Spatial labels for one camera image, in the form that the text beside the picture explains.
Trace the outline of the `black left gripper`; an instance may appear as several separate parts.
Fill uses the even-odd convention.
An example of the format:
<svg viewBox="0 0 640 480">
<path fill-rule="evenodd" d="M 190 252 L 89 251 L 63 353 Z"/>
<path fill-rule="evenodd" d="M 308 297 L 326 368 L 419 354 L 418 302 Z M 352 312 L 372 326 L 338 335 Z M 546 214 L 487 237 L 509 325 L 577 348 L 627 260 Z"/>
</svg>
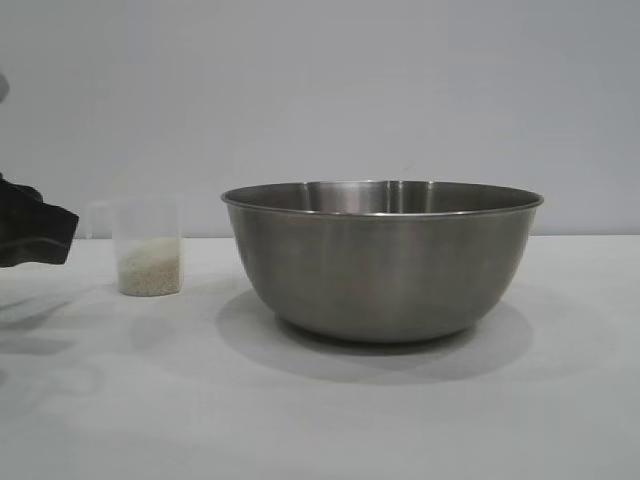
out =
<svg viewBox="0 0 640 480">
<path fill-rule="evenodd" d="M 79 216 L 44 202 L 35 188 L 1 176 L 1 267 L 24 263 L 63 265 Z"/>
</svg>

